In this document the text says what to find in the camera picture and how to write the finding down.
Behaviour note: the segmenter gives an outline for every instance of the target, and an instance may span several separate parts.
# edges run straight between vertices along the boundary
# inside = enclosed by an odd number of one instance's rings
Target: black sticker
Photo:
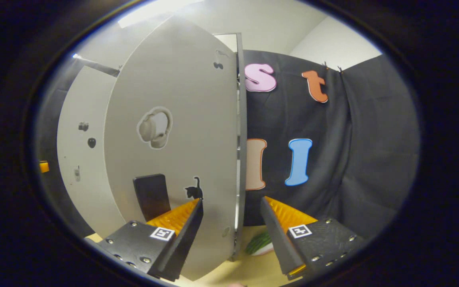
[[[94,138],[88,138],[88,147],[91,147],[93,149],[96,143],[97,141]]]
[[[79,166],[77,166],[77,168],[73,170],[73,175],[75,176],[75,181],[80,181],[80,167]]]
[[[217,68],[220,68],[221,70],[224,69],[224,67],[222,66],[221,63],[218,64],[218,63],[214,62],[214,67],[215,67],[216,69],[217,69]]]
[[[88,130],[89,125],[90,124],[88,124],[87,122],[79,122],[79,130],[85,132]]]

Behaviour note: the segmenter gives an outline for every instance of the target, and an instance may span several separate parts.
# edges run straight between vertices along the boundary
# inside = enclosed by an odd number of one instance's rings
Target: black cat silhouette
[[[203,191],[199,188],[199,177],[195,176],[194,179],[197,180],[197,187],[186,187],[187,198],[201,198],[203,199]]]

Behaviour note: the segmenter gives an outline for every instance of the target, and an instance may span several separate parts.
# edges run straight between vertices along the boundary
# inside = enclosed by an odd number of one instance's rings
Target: white ceiling
[[[175,12],[210,33],[242,33],[244,49],[290,52],[326,14],[297,0],[204,0]],[[162,20],[155,16],[121,28],[116,22],[93,33],[74,53],[118,69]]]

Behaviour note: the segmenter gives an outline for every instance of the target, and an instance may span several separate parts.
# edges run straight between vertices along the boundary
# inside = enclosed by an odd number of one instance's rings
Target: black fabric backdrop
[[[357,234],[374,236],[408,194],[419,150],[412,98],[394,67],[379,56],[343,73],[307,60],[244,51],[246,65],[269,64],[270,92],[247,92],[247,136],[267,141],[262,179],[246,191],[244,225],[262,225],[259,203],[270,196],[311,216],[333,216]],[[313,100],[304,71],[314,70],[328,102]],[[288,187],[288,142],[309,138],[306,183]]]

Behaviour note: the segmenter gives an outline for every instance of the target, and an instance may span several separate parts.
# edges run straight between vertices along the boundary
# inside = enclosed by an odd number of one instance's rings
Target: cucumber
[[[269,243],[272,242],[272,239],[270,238],[270,234],[268,231],[265,231],[257,236],[255,236],[249,244],[247,245],[245,252],[247,254],[253,254],[256,251],[258,251],[260,248],[268,245]]]

